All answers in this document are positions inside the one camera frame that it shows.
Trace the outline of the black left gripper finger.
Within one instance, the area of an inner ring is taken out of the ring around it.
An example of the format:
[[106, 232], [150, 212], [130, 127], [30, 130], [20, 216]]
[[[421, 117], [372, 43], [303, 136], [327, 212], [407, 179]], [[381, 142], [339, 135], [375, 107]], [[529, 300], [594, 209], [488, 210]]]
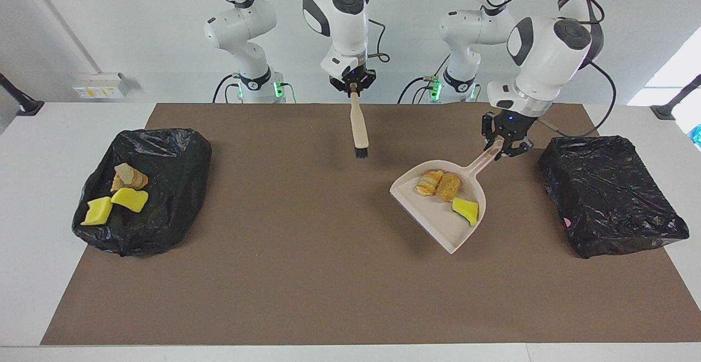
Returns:
[[485, 142], [484, 151], [491, 148], [496, 139], [496, 133], [493, 125], [495, 116], [495, 113], [484, 113], [484, 115], [481, 117], [481, 134], [483, 135]]
[[533, 147], [533, 142], [526, 135], [506, 135], [503, 138], [501, 157], [517, 157], [528, 152]]

